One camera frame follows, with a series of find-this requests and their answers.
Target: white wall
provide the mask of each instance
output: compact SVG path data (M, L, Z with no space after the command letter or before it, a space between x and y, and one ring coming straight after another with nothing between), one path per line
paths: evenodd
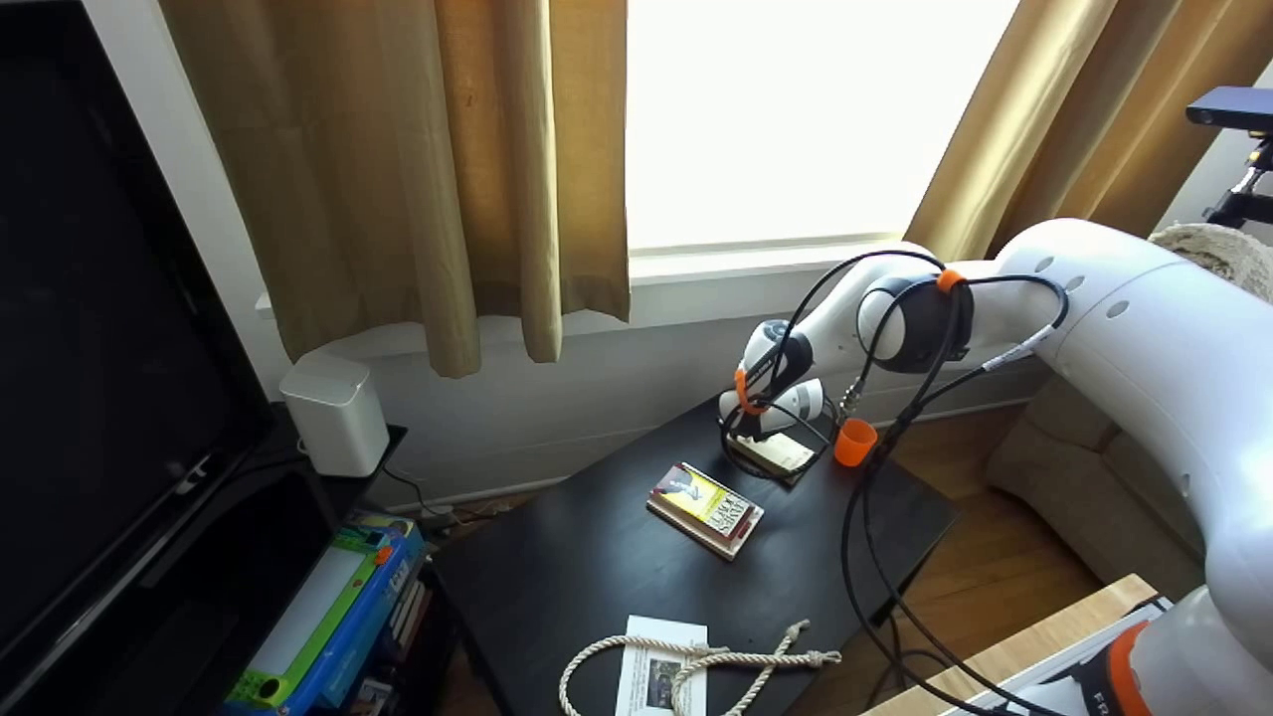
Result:
M221 165L194 106L177 55L153 0L91 0L115 72L147 126L157 166L177 197L189 234L239 326L239 337L275 393L287 353L266 309L263 275L249 255L243 216ZM1226 133L1196 165L1170 219L1196 219L1241 171L1241 136ZM747 281L656 281L635 285L632 326L609 317L568 317L563 362L531 365L518 330L485 323L485 365L475 377L437 377L424 365L416 326L381 326L334 341L372 365L372 382L393 426L410 438L393 468L416 478L424 496L495 494L563 478L656 421L710 398L739 357L754 317L783 316L811 281L811 269L761 275ZM1043 369L1022 365L993 382L975 382L945 411L1016 402ZM909 382L869 382L867 419L885 419Z

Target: black table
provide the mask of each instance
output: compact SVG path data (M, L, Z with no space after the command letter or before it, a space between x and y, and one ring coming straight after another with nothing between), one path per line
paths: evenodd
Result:
M721 561L644 511L648 484L693 460L762 507L735 561ZM510 517L450 543L432 561L437 594L506 711L559 711L559 670L591 642L625 634L628 614L706 626L710 645L773 653L791 620L811 620L795 650L844 650L859 620L840 580L840 529L853 484L819 459L795 491L739 472L714 438L714 411L696 405L635 438ZM952 507L897 467L869 491L869 536L904 586L934 551ZM851 536L861 614L891 594ZM722 711L754 673L710 673L706 711ZM787 711L815 673L776 673L751 711ZM612 711L620 650L572 677L579 711Z

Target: white box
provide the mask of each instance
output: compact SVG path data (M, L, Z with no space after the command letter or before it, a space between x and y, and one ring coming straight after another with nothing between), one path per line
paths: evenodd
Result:
M339 353L298 357L278 393L323 478L369 478L388 447L365 362Z

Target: window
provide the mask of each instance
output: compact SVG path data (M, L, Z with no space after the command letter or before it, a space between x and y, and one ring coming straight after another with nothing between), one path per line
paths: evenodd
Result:
M632 255L897 239L1015 0L632 0Z

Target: white cable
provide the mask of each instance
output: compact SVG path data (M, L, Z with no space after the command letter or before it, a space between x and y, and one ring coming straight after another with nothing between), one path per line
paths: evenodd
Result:
M762 670L751 688L726 707L726 716L739 716L762 688L762 682L773 677L773 670L822 670L822 663L840 663L844 657L840 653L795 653L787 657L791 642L806 629L806 620L795 620L787 626L783 642L776 645L776 653L726 653L726 650L684 650L684 645L666 645L666 642L648 642L648 635L603 635L603 642L591 642L584 645L563 670L559 670L559 682L558 682L558 700L559 700L559 711L568 716L579 716L568 700L568 682L572 673L591 659L597 653L603 650L648 650L648 653L666 653L666 657L681 657L689 659L674 682L673 682L673 711L674 707L674 694L689 677L702 673L702 670L714 670L714 663L739 663L739 670Z

